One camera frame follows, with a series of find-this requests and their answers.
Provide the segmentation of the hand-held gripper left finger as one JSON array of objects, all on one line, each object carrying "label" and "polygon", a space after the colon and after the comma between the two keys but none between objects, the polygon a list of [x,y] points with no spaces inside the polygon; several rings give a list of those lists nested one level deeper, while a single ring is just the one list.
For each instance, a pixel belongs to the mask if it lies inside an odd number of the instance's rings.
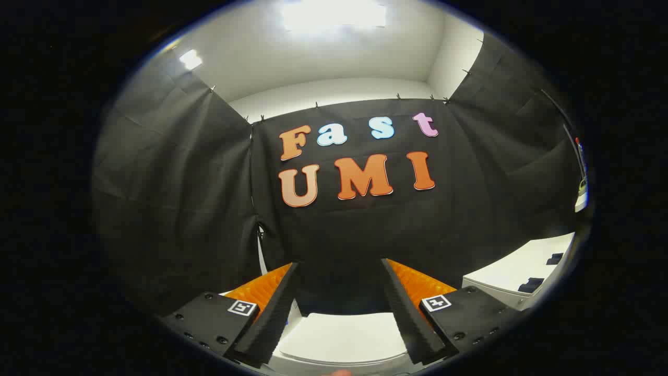
[{"label": "hand-held gripper left finger", "polygon": [[203,292],[159,318],[172,333],[214,356],[259,369],[287,325],[299,263],[289,263],[226,295]]}]

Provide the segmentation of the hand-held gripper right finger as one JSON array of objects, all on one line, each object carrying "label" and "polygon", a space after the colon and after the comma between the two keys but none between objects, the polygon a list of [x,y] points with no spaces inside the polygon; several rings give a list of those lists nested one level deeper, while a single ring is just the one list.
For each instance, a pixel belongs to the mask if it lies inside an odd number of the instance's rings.
[{"label": "hand-held gripper right finger", "polygon": [[388,258],[380,260],[384,293],[413,363],[424,366],[481,348],[522,320],[484,290],[454,289]]}]

